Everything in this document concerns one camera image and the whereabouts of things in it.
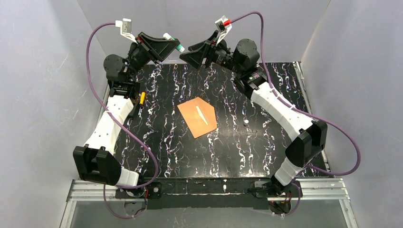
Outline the beige letter paper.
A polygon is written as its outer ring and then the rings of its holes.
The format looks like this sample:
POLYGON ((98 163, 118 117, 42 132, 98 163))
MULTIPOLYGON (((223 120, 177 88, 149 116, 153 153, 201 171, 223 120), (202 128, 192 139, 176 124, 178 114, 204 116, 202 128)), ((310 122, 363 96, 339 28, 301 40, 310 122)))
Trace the beige letter paper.
POLYGON ((203 113, 202 113, 202 111, 201 111, 201 109, 200 109, 200 107, 198 105, 196 106, 196 109, 197 109, 197 112, 198 112, 200 118, 204 121, 204 123, 206 125, 208 125, 208 122, 207 122, 206 118, 204 117, 204 115, 203 115, 203 113))

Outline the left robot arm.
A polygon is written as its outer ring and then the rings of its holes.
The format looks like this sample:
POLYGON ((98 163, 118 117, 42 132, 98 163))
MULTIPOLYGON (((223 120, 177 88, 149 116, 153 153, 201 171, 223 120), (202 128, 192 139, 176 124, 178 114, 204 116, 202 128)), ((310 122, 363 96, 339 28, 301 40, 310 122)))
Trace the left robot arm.
POLYGON ((180 42, 169 38, 153 38, 143 32, 135 37, 128 56, 108 55, 103 62, 109 85, 107 110, 90 138, 76 146, 73 158, 80 179, 123 188, 136 188, 139 174, 130 171, 115 158, 115 144, 121 127, 143 101, 140 84, 134 77, 149 63, 165 60, 180 42))

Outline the orange brown envelope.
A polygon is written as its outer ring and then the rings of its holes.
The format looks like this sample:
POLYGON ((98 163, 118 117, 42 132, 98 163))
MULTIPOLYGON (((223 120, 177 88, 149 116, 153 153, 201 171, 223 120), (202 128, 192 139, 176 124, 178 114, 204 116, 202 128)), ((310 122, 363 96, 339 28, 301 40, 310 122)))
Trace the orange brown envelope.
POLYGON ((200 97, 179 104, 177 107, 195 139, 217 129, 218 126, 214 107, 200 97), (196 109, 197 105, 200 107, 208 125, 200 118, 196 109))

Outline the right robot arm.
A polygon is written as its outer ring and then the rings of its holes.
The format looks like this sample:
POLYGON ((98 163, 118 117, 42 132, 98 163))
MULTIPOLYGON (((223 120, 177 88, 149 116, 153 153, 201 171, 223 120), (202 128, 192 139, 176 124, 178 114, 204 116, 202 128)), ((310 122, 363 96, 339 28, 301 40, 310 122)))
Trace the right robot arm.
POLYGON ((286 148, 280 168, 266 183, 271 194, 280 194, 291 187, 295 177, 317 157, 325 147, 327 124, 314 121, 298 113, 290 102, 282 102, 283 96, 268 82, 268 75, 257 67, 260 54, 253 40, 244 38, 231 51, 225 41, 219 41, 218 31, 203 42, 188 47, 180 59, 199 69, 202 64, 218 64, 236 74, 236 88, 252 102, 267 111, 286 130, 292 140, 286 148))

